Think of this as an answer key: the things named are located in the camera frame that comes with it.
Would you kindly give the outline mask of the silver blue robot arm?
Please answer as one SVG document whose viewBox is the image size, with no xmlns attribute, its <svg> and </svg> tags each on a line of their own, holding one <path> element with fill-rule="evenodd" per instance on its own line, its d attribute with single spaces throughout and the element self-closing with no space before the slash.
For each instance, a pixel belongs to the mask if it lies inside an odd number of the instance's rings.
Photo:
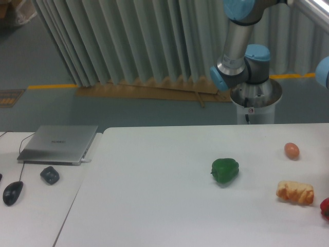
<svg viewBox="0 0 329 247">
<path fill-rule="evenodd" d="M 248 43 L 253 27 L 265 11 L 277 4 L 297 8 L 328 33 L 328 1 L 223 1 L 224 12 L 229 19 L 229 29 L 223 55 L 217 65 L 210 68 L 211 79 L 220 91 L 247 82 L 261 84 L 269 75 L 269 51 Z M 261 65 L 266 65 L 265 73 Z M 316 81 L 328 89 L 328 57 L 316 68 Z"/>
</svg>

